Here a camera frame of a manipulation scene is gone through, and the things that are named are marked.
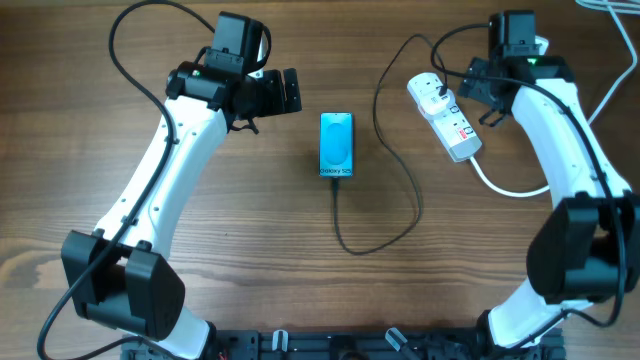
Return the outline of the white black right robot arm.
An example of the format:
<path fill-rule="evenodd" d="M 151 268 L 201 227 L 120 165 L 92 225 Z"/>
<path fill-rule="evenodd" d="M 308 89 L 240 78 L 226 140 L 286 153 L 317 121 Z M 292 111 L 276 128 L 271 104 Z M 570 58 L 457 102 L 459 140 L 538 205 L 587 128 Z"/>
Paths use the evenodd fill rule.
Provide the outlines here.
<path fill-rule="evenodd" d="M 529 246 L 527 278 L 484 315 L 492 358 L 537 346 L 570 315 L 613 300 L 612 325 L 639 280 L 639 197 L 611 166 L 582 112 L 575 77 L 546 56 L 530 10 L 484 23 L 488 57 L 475 58 L 459 93 L 511 115 L 528 136 L 546 177 L 553 211 Z"/>

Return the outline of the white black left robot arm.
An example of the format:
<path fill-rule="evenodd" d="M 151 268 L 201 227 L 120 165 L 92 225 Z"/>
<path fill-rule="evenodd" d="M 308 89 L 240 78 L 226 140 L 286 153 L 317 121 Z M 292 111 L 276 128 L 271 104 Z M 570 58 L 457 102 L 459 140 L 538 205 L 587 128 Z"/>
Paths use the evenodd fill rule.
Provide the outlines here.
<path fill-rule="evenodd" d="M 176 225 L 230 132 L 301 110 L 296 71 L 266 66 L 272 39 L 263 23 L 223 12 L 212 32 L 210 46 L 170 72 L 161 122 L 119 201 L 91 233 L 71 232 L 61 250 L 64 301 L 80 317 L 123 331 L 125 353 L 221 357 L 215 326 L 186 308 L 185 285 L 169 265 Z"/>

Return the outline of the cyan Galaxy smartphone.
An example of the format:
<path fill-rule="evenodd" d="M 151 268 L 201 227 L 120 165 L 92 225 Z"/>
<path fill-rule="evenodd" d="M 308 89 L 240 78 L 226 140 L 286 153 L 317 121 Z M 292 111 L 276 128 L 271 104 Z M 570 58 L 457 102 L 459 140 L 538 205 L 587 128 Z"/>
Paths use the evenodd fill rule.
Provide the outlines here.
<path fill-rule="evenodd" d="M 354 118 L 349 112 L 320 116 L 319 175 L 342 178 L 354 174 Z"/>

